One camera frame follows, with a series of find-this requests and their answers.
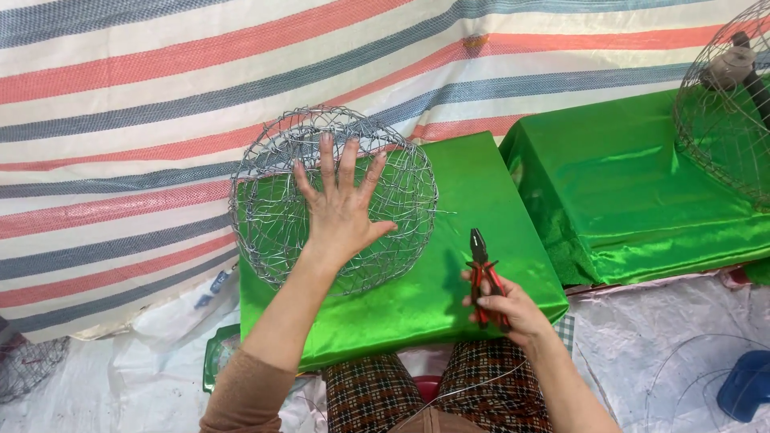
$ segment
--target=striped tarp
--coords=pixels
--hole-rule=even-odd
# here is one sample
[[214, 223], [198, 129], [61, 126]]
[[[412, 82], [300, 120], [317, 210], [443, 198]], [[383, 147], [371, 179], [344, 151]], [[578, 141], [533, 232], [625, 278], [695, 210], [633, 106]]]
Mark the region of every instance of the striped tarp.
[[750, 3], [4, 0], [0, 316], [48, 340], [231, 266], [228, 176], [284, 110], [499, 137], [530, 113], [676, 87]]

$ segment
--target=plaid pants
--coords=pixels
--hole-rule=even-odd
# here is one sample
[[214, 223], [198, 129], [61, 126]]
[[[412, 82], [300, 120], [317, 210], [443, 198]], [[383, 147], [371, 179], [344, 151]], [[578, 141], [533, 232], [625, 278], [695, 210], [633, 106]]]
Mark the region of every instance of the plaid pants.
[[[488, 381], [525, 361], [506, 338], [454, 347], [439, 395]], [[374, 355], [326, 369], [329, 432], [387, 432], [425, 404], [395, 354]], [[496, 381], [440, 398], [433, 407], [492, 433], [551, 433], [543, 395], [528, 362]]]

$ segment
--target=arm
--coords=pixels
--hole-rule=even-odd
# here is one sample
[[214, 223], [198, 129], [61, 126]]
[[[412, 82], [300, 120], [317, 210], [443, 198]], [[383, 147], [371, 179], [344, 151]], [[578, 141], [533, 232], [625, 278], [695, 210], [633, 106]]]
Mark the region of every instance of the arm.
[[[463, 273], [468, 279], [470, 273]], [[513, 330], [508, 334], [519, 344], [540, 382], [554, 433], [621, 433], [621, 429], [583, 382], [556, 331], [537, 305], [516, 283], [501, 278], [506, 296], [484, 296], [478, 304], [508, 316]], [[481, 290], [490, 293], [489, 282]], [[470, 297], [463, 301], [470, 306]], [[475, 313], [470, 315], [476, 320]]]
[[305, 340], [336, 273], [351, 257], [396, 224], [369, 220], [369, 200], [385, 166], [385, 153], [369, 165], [359, 187], [353, 184], [358, 139], [348, 139], [340, 157], [339, 182], [332, 157], [333, 137], [320, 140], [323, 192], [308, 183], [294, 163], [297, 187], [310, 211], [310, 235], [286, 283], [233, 355], [217, 384], [202, 431], [277, 431], [278, 410], [294, 382]]

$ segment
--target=wire sphere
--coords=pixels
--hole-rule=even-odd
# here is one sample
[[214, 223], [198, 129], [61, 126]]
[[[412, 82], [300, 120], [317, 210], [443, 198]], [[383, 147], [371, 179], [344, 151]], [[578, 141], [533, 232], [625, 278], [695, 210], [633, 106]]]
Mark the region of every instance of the wire sphere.
[[690, 66], [674, 106], [676, 149], [770, 211], [770, 4], [719, 29]]
[[438, 190], [425, 152], [399, 133], [345, 107], [314, 107], [285, 112], [264, 126], [233, 174], [229, 215], [238, 246], [256, 274], [278, 290], [309, 234], [307, 202], [296, 187], [293, 161], [322, 191], [319, 140], [334, 135], [335, 173], [345, 141], [359, 137], [355, 183], [372, 158], [387, 161], [369, 205], [372, 221], [392, 220], [398, 230], [375, 241], [337, 274], [329, 296], [368, 290], [405, 274], [427, 244], [434, 227]]
[[0, 344], [0, 404], [28, 394], [67, 355], [69, 337], [33, 344], [15, 334]]

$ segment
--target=hand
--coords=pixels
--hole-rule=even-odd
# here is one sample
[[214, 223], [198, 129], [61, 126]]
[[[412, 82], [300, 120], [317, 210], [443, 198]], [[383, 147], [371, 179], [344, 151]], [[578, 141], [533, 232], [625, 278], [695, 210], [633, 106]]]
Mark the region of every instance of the hand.
[[353, 177], [358, 138], [351, 137], [345, 142], [338, 170], [339, 183], [334, 173], [333, 140], [331, 133], [321, 134], [319, 148], [323, 192], [310, 185], [301, 163], [295, 161], [293, 169], [296, 185], [310, 208], [310, 236], [303, 253], [312, 252], [325, 266], [334, 267], [337, 272], [353, 256], [398, 226], [393, 221], [373, 223], [369, 220], [369, 201], [385, 167], [385, 152], [372, 159], [365, 177], [356, 188]]
[[[470, 280], [470, 271], [464, 270], [460, 273], [463, 280]], [[480, 307], [497, 311], [508, 316], [508, 322], [513, 330], [507, 337], [514, 343], [520, 345], [525, 350], [531, 347], [534, 342], [544, 335], [553, 333], [554, 329], [551, 322], [545, 317], [540, 308], [529, 295], [521, 289], [521, 286], [500, 277], [500, 283], [503, 285], [505, 296], [490, 295], [491, 286], [489, 281], [481, 281], [482, 297], [478, 299]], [[463, 299], [463, 305], [470, 307], [470, 296]], [[476, 311], [470, 314], [468, 319], [472, 322], [478, 321]]]

